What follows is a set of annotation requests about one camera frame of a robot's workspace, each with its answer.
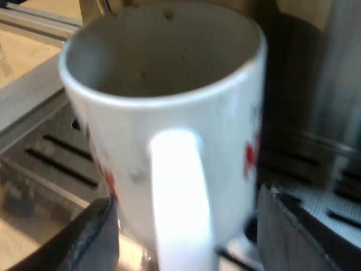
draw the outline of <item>mug rim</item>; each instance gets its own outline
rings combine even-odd
[[[233,8],[213,3],[207,3],[207,5],[215,5],[221,8],[234,10]],[[258,60],[262,57],[263,54],[267,53],[266,37],[259,25],[252,18],[239,13],[237,10],[234,11],[237,12],[239,16],[246,18],[247,21],[251,23],[257,31],[259,42],[256,53],[250,56],[249,59],[247,59],[242,65],[238,66],[237,69],[229,73],[227,76],[224,76],[221,79],[211,82],[210,84],[207,84],[205,86],[182,93],[154,97],[126,97],[97,91],[76,80],[67,67],[67,57],[69,50],[72,46],[73,38],[70,38],[65,42],[65,45],[63,46],[63,49],[61,50],[59,55],[58,70],[60,78],[65,85],[66,91],[73,91],[75,93],[78,93],[79,95],[84,96],[87,99],[91,99],[95,103],[106,104],[108,106],[129,108],[132,110],[181,106],[184,104],[197,103],[200,100],[204,100],[206,98],[221,94],[227,89],[229,89],[231,85],[239,84],[246,81],[249,75],[252,74],[255,69],[257,69],[256,66]]]

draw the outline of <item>coffee machine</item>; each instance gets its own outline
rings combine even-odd
[[[124,12],[127,6],[136,7],[155,1],[80,0],[83,24],[105,14]],[[358,13],[361,4],[357,0],[212,2],[230,6],[252,17],[267,37],[259,187],[265,183],[296,198],[302,208],[322,224],[353,246],[361,247],[361,171],[358,166],[361,158],[358,121],[361,108],[361,19]],[[16,143],[7,147],[1,153],[0,170],[7,179],[22,176],[24,183],[36,179],[36,183],[42,184],[51,180],[50,183],[62,187],[55,171],[62,171],[64,175],[61,177],[65,180],[65,175],[69,175],[65,171],[71,169],[71,177],[85,180],[89,187],[93,187],[89,189],[91,192],[76,184],[63,190],[47,185],[53,194],[44,200],[46,205],[54,205],[59,216],[70,221],[88,203],[105,193],[98,189],[89,151],[77,134],[78,126],[68,101],[59,94],[51,102],[57,106],[56,114],[38,121],[31,133],[22,134]],[[73,159],[78,165],[86,164],[84,167],[73,170],[76,166],[70,165],[70,156],[58,149],[59,138],[70,146],[68,150],[75,150],[85,157],[86,163]],[[49,159],[47,152],[50,145],[55,146],[53,160]],[[39,161],[51,164],[56,170],[47,171],[43,165],[37,164]],[[87,175],[74,174],[80,171],[87,171]],[[57,204],[59,195],[66,197],[67,205],[74,205],[72,208],[76,211],[68,212],[70,207]],[[108,204],[98,206],[101,209]],[[220,270],[268,270],[269,265],[262,262],[265,258],[263,252],[260,257],[255,245],[256,235],[257,213],[247,228],[240,230],[238,237],[227,247],[220,248]],[[119,268],[140,270],[147,264],[151,270],[152,252],[122,236],[119,237],[119,247]]]

